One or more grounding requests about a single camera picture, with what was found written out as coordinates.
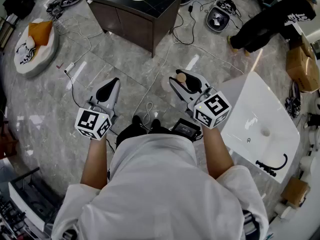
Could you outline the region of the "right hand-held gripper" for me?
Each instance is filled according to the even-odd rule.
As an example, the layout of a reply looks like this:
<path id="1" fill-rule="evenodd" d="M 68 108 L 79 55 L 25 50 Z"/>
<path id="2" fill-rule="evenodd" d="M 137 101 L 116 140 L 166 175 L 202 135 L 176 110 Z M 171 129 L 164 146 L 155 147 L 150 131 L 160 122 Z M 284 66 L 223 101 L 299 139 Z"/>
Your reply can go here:
<path id="1" fill-rule="evenodd" d="M 191 111 L 191 117 L 208 129 L 217 127 L 226 120 L 232 106 L 221 91 L 210 86 L 209 82 L 196 72 L 177 69 L 176 74 L 186 75 L 185 83 L 169 77 L 169 84 L 177 96 L 185 101 Z"/>

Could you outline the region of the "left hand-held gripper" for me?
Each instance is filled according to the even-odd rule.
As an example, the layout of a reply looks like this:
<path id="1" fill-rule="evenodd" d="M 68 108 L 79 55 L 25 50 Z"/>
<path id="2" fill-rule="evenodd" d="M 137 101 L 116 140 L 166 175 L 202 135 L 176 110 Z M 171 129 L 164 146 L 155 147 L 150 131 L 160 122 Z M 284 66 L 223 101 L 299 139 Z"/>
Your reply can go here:
<path id="1" fill-rule="evenodd" d="M 120 93 L 119 78 L 109 78 L 96 85 L 80 107 L 75 120 L 75 129 L 84 137 L 101 140 L 116 120 L 114 106 Z"/>

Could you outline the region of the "person's right forearm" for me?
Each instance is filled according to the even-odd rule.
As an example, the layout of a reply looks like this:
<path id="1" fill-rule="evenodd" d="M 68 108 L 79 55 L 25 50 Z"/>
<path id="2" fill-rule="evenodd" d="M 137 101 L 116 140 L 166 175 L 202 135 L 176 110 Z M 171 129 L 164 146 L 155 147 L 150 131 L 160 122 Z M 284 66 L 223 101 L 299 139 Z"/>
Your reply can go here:
<path id="1" fill-rule="evenodd" d="M 234 162 L 217 128 L 203 126 L 202 133 L 207 170 L 211 177 L 217 179 L 233 167 Z"/>

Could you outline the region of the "person's left forearm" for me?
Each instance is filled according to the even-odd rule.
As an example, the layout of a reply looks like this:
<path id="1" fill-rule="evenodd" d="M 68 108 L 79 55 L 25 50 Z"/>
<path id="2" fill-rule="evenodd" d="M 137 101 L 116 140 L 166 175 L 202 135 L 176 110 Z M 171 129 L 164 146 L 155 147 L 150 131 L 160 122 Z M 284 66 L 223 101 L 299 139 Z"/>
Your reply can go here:
<path id="1" fill-rule="evenodd" d="M 80 183 L 102 190 L 107 185 L 107 175 L 107 141 L 103 136 L 90 141 Z"/>

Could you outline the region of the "black waist display device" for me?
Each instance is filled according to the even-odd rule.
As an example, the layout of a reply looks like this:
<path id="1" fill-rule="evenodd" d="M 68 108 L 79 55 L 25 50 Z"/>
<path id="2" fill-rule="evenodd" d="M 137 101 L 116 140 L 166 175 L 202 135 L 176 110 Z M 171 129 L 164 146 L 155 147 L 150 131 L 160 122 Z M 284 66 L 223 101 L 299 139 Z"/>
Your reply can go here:
<path id="1" fill-rule="evenodd" d="M 171 132 L 173 134 L 185 137 L 192 142 L 197 141 L 202 135 L 201 128 L 198 125 L 183 118 L 180 118 L 177 121 L 177 123 L 171 129 Z"/>

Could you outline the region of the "person's black trousers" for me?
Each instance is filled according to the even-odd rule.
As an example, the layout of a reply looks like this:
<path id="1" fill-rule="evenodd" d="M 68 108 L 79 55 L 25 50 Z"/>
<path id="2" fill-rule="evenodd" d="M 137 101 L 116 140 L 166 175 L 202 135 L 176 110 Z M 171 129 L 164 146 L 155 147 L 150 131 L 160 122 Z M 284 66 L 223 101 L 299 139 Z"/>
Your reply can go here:
<path id="1" fill-rule="evenodd" d="M 164 127 L 153 128 L 152 130 L 147 132 L 140 125 L 131 124 L 117 136 L 116 148 L 126 139 L 138 137 L 146 134 L 173 134 L 173 132 Z"/>

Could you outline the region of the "white freestanding washbasin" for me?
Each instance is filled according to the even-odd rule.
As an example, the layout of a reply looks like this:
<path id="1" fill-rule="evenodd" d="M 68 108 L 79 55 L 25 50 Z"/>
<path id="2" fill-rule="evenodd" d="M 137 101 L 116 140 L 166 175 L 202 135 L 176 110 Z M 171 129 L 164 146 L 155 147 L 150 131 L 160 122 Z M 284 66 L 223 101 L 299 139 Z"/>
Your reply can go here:
<path id="1" fill-rule="evenodd" d="M 226 146 L 260 171 L 282 183 L 293 162 L 300 133 L 270 87 L 254 71 L 223 82 L 218 90 L 232 106 L 219 129 Z M 276 177 L 256 165 L 260 161 L 275 171 Z"/>

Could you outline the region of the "open grey case with devices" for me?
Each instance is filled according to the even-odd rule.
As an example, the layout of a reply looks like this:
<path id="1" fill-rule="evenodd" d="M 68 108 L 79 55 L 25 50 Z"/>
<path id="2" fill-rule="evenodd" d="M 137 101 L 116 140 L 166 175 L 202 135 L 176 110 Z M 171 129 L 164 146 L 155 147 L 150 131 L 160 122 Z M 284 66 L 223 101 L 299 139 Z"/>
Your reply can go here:
<path id="1" fill-rule="evenodd" d="M 236 12 L 236 6 L 232 0 L 217 0 L 206 16 L 207 26 L 214 32 L 222 32 Z"/>

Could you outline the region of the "white round floor seat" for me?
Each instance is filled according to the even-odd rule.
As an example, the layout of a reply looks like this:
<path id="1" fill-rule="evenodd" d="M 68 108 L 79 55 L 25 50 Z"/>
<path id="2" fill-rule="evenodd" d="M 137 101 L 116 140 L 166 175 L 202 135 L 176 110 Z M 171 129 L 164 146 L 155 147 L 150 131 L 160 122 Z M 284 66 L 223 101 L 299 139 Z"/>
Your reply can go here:
<path id="1" fill-rule="evenodd" d="M 40 23 L 44 22 L 43 19 L 37 18 L 32 23 Z M 20 39 L 18 40 L 15 46 L 15 55 L 14 55 L 14 65 L 16 71 L 23 75 L 26 78 L 32 78 L 42 72 L 48 64 L 53 59 L 55 53 L 57 52 L 59 46 L 59 34 L 55 26 L 52 24 L 52 29 L 49 35 L 49 40 L 47 45 L 35 46 L 35 54 L 31 61 L 25 64 L 19 64 L 18 56 L 16 55 L 17 48 L 25 42 L 28 38 L 29 26 L 26 27 L 24 32 L 22 33 Z"/>

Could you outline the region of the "zebra striped cushion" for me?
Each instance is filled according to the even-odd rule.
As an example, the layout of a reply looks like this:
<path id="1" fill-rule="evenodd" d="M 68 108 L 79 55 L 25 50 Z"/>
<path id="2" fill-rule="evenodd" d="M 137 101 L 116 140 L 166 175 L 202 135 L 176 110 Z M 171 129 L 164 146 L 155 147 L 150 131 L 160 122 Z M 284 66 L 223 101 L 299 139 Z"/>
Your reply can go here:
<path id="1" fill-rule="evenodd" d="M 18 63 L 24 65 L 32 60 L 36 52 L 36 43 L 31 36 L 28 36 L 25 42 L 23 42 L 17 49 L 16 55 Z"/>

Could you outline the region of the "orange cushion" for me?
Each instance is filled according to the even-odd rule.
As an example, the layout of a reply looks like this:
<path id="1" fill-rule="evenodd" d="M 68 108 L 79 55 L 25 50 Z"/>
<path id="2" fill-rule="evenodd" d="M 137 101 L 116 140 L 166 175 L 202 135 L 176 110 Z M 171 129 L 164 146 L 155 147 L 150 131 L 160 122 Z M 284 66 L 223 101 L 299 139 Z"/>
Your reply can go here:
<path id="1" fill-rule="evenodd" d="M 40 23 L 31 22 L 28 25 L 28 36 L 32 37 L 36 46 L 46 46 L 49 42 L 52 26 L 53 22 L 51 20 Z"/>

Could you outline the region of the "large cardboard box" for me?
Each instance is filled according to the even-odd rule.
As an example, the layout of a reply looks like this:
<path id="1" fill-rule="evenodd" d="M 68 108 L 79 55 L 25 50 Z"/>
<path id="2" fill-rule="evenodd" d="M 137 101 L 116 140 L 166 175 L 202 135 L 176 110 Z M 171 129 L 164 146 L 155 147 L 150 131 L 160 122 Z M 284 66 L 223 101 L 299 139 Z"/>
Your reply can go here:
<path id="1" fill-rule="evenodd" d="M 286 72 L 298 84 L 300 91 L 312 93 L 320 89 L 320 70 L 316 56 L 304 34 L 289 41 Z"/>

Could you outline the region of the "curved black washbasin faucet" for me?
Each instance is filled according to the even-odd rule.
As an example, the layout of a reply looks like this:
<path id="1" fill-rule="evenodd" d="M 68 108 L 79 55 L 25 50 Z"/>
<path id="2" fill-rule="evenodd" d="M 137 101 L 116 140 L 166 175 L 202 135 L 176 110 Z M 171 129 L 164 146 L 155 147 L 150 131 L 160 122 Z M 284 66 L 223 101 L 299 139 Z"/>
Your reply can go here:
<path id="1" fill-rule="evenodd" d="M 288 156 L 284 153 L 283 154 L 284 158 L 285 158 L 285 161 L 284 163 L 279 166 L 279 167 L 272 167 L 272 166 L 269 166 L 269 165 L 266 165 L 264 164 L 263 162 L 260 162 L 259 160 L 257 160 L 255 162 L 256 165 L 259 166 L 259 168 L 262 168 L 267 174 L 271 175 L 272 177 L 276 177 L 277 176 L 277 173 L 276 171 L 279 171 L 281 170 L 282 168 L 285 167 L 285 165 L 287 164 L 288 162 Z"/>

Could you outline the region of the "black speaker cabinet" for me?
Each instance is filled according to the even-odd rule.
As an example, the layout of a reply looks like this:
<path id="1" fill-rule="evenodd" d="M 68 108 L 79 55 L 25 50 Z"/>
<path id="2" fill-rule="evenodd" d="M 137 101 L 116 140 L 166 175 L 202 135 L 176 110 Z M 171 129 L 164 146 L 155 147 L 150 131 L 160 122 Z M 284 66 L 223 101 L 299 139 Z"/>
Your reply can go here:
<path id="1" fill-rule="evenodd" d="M 33 0 L 5 0 L 2 5 L 8 16 L 14 14 L 23 20 L 33 10 L 35 2 Z"/>

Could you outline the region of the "small cardboard box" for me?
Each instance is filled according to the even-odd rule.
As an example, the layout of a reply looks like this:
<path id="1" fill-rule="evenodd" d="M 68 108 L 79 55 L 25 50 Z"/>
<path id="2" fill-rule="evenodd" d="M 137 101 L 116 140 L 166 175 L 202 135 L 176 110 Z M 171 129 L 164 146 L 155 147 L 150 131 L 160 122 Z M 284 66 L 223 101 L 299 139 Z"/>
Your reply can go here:
<path id="1" fill-rule="evenodd" d="M 297 209 L 303 204 L 309 191 L 310 186 L 307 182 L 291 177 L 280 196 Z"/>

